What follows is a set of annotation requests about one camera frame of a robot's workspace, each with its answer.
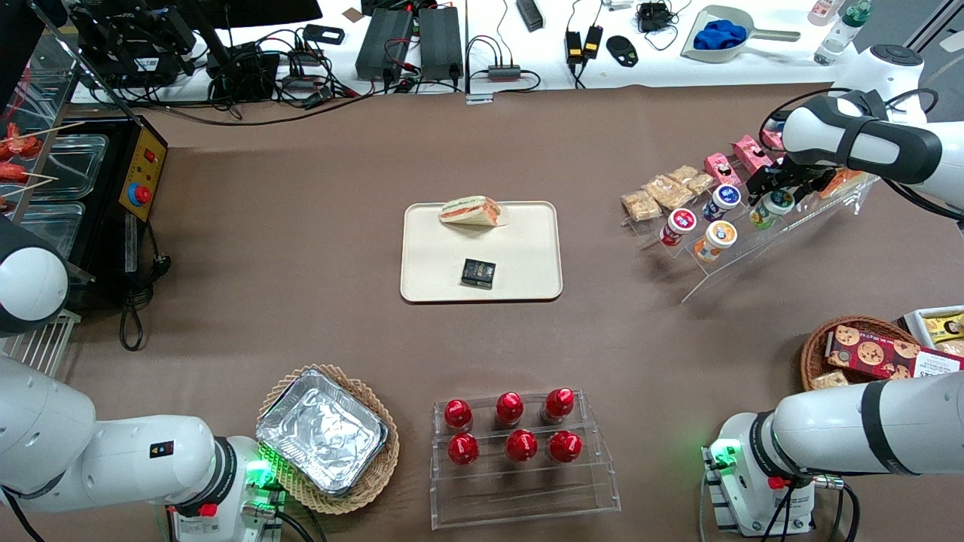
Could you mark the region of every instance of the aluminum foil tray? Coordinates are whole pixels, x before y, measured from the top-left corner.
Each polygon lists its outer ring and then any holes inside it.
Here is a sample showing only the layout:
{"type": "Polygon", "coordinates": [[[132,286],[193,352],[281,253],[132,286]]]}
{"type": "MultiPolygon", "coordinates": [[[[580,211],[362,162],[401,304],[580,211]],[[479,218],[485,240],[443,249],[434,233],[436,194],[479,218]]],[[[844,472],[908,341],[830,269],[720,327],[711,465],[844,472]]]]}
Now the aluminum foil tray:
{"type": "Polygon", "coordinates": [[[322,492],[340,497],[382,450],[388,427],[338,384],[309,369],[271,406],[256,435],[322,492]]]}

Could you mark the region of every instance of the white bottle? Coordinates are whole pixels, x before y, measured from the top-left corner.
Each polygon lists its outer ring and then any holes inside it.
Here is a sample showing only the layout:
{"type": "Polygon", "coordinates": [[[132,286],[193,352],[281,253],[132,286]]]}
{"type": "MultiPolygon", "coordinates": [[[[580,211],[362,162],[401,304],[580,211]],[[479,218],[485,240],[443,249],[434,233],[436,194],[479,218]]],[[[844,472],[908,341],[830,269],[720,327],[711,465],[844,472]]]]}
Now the white bottle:
{"type": "Polygon", "coordinates": [[[837,21],[837,24],[830,29],[830,33],[823,39],[817,52],[814,53],[814,62],[822,66],[830,66],[837,62],[841,54],[857,33],[864,27],[864,23],[870,18],[870,0],[860,0],[853,6],[846,9],[846,12],[837,21]]]}
{"type": "Polygon", "coordinates": [[[834,15],[844,4],[844,0],[817,0],[807,14],[807,20],[816,26],[826,26],[834,20],[834,15]]]}

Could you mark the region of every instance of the white table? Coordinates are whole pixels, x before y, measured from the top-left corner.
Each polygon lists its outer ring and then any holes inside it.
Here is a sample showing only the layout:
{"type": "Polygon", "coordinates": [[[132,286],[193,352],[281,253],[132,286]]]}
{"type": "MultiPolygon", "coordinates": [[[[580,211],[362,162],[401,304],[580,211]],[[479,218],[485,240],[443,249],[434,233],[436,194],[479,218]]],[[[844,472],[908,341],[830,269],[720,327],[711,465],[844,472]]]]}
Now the white table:
{"type": "MultiPolygon", "coordinates": [[[[369,81],[362,81],[355,72],[355,60],[361,48],[365,31],[368,28],[369,17],[353,23],[344,13],[349,8],[360,7],[358,0],[320,0],[324,16],[315,24],[335,26],[344,29],[345,40],[341,45],[323,45],[325,54],[332,59],[335,75],[342,83],[359,93],[366,93],[371,88],[369,81]]],[[[574,87],[572,75],[569,73],[564,60],[563,37],[566,21],[569,18],[572,3],[567,0],[542,0],[540,7],[546,20],[546,28],[529,33],[522,22],[515,0],[505,0],[508,14],[501,27],[502,36],[506,44],[512,48],[516,64],[522,69],[535,71],[542,77],[539,90],[560,90],[574,87]]],[[[501,0],[469,0],[469,32],[465,28],[466,0],[454,0],[453,5],[459,9],[459,19],[462,23],[462,40],[477,34],[495,37],[495,27],[502,17],[504,10],[501,0]]],[[[644,85],[648,87],[688,87],[713,85],[762,85],[775,83],[822,83],[837,78],[855,56],[853,46],[847,48],[841,59],[832,67],[821,67],[813,62],[812,56],[820,41],[829,31],[829,27],[816,27],[807,22],[806,13],[813,5],[813,0],[781,0],[779,2],[764,3],[753,0],[693,0],[692,4],[680,13],[677,24],[680,35],[665,51],[654,50],[643,35],[636,30],[635,8],[628,8],[609,12],[602,10],[599,24],[603,27],[602,46],[599,57],[590,62],[582,75],[582,82],[590,89],[618,88],[628,85],[644,85]],[[680,56],[683,43],[697,13],[711,3],[729,5],[746,10],[754,16],[759,28],[774,30],[794,30],[802,37],[796,42],[751,40],[735,59],[724,64],[705,64],[680,56]],[[621,35],[632,41],[639,53],[639,63],[633,68],[623,68],[605,50],[605,41],[614,35],[621,35]]],[[[594,0],[581,0],[576,5],[576,15],[573,17],[573,29],[578,30],[585,37],[596,15],[599,4],[594,0]]],[[[296,29],[306,23],[263,26],[252,28],[238,28],[232,31],[235,44],[255,41],[267,34],[287,28],[296,29]]],[[[228,32],[219,30],[218,35],[227,46],[228,32]]],[[[290,33],[278,35],[279,38],[291,41],[290,33]]],[[[651,34],[650,39],[663,46],[672,38],[672,31],[651,34]]],[[[267,41],[262,44],[265,50],[286,50],[286,45],[278,41],[267,41]]],[[[199,40],[195,54],[204,50],[204,44],[199,40]]],[[[417,46],[410,48],[406,59],[418,66],[420,58],[417,46]]],[[[486,68],[492,61],[492,51],[485,45],[476,45],[471,50],[470,68],[473,72],[486,68]]],[[[307,71],[320,73],[320,68],[307,68],[307,71]]],[[[287,74],[287,63],[282,62],[279,78],[287,74]]],[[[523,88],[531,84],[532,79],[525,79],[515,83],[493,83],[484,75],[472,80],[471,90],[474,94],[491,93],[497,90],[523,88]]],[[[160,89],[157,97],[163,101],[198,101],[205,99],[210,78],[200,69],[192,77],[180,76],[170,87],[160,89]]],[[[459,82],[459,87],[465,87],[465,80],[459,82]]],[[[381,88],[376,83],[376,90],[381,88]]],[[[452,92],[442,86],[423,85],[421,94],[441,94],[452,92]]],[[[93,98],[86,87],[79,87],[73,97],[77,103],[91,103],[93,98]]]]}

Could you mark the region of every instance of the blue cloth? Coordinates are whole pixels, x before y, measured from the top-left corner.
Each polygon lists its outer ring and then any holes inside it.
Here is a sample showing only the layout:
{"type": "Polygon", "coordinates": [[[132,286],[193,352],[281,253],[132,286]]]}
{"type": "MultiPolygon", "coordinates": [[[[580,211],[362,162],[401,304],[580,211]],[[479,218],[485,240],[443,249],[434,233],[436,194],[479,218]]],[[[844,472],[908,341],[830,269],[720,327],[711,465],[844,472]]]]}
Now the blue cloth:
{"type": "Polygon", "coordinates": [[[707,23],[703,30],[696,33],[693,48],[718,51],[730,49],[746,41],[746,29],[727,19],[707,23]]]}

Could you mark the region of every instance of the red bottle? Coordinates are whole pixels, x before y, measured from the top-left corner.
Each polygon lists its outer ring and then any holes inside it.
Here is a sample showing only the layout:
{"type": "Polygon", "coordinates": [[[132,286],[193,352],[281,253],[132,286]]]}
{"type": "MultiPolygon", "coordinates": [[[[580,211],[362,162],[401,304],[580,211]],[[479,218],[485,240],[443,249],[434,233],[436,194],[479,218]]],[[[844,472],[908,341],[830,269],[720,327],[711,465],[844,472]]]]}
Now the red bottle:
{"type": "Polygon", "coordinates": [[[519,425],[522,417],[522,398],[518,393],[503,393],[495,402],[495,423],[509,428],[519,425]]]}
{"type": "Polygon", "coordinates": [[[549,457],[559,463],[571,463],[582,452],[582,439],[576,433],[559,431],[549,437],[549,457]]]}
{"type": "Polygon", "coordinates": [[[539,415],[545,423],[562,423],[576,406],[576,394],[569,388],[549,392],[539,415]]]}
{"type": "Polygon", "coordinates": [[[452,399],[445,405],[445,424],[458,432],[471,431],[472,409],[462,399],[452,399]]]}
{"type": "Polygon", "coordinates": [[[505,441],[505,455],[519,463],[532,459],[538,448],[536,436],[525,429],[516,429],[505,441]]]}
{"type": "Polygon", "coordinates": [[[459,433],[448,441],[448,458],[456,465],[468,465],[479,456],[479,444],[469,433],[459,433]]]}

